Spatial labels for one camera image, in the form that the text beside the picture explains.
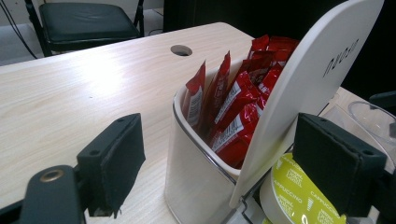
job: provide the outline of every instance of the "ketchup packet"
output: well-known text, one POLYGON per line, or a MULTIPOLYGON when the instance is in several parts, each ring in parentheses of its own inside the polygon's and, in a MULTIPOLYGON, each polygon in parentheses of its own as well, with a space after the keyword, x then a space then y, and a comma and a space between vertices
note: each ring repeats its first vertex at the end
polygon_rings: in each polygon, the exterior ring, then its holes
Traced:
POLYGON ((274 66, 276 63, 279 63, 279 65, 284 67, 292 53, 293 53, 293 51, 290 49, 277 50, 274 54, 274 59, 271 62, 271 66, 274 66))
POLYGON ((208 130, 214 125, 214 119, 227 96, 228 77, 230 75, 231 56, 230 51, 224 56, 224 60, 210 83, 204 99, 203 112, 198 125, 198 134, 206 139, 208 130))
MULTIPOLYGON (((242 61, 242 64, 236 74, 241 74, 246 71, 253 84, 260 83, 267 74, 271 63, 274 60, 274 54, 274 51, 268 50, 254 52, 251 59, 242 61)), ((235 83, 237 77, 238 76, 235 76, 232 83, 235 83)))
POLYGON ((181 111, 184 118, 192 128, 196 128, 201 113, 203 92, 205 87, 205 62, 201 65, 195 76, 186 83, 186 94, 184 95, 181 111))
POLYGON ((262 112, 265 108, 265 105, 267 104, 267 101, 264 99, 262 94, 256 101, 256 108, 257 108, 257 113, 259 114, 259 117, 262 115, 262 112))
POLYGON ((267 50, 270 37, 268 35, 263 35, 262 37, 253 39, 251 41, 250 51, 248 52, 247 58, 251 59, 252 55, 257 51, 267 50))
POLYGON ((287 49, 294 51, 299 44, 299 41, 284 36, 271 36, 267 50, 287 49))
POLYGON ((259 97, 260 92, 251 83, 248 73, 243 72, 239 74, 215 118, 215 126, 211 130, 209 139, 211 139, 218 130, 225 129, 245 105, 256 102, 259 97))
POLYGON ((211 148, 228 165, 236 168, 248 151, 259 115, 254 103, 247 104, 224 130, 215 134, 211 148))
POLYGON ((274 88, 277 79, 279 78, 280 74, 282 73, 283 67, 276 63, 268 72, 265 79, 262 83, 259 84, 258 89, 262 93, 262 99, 266 102, 271 94, 272 89, 274 88))

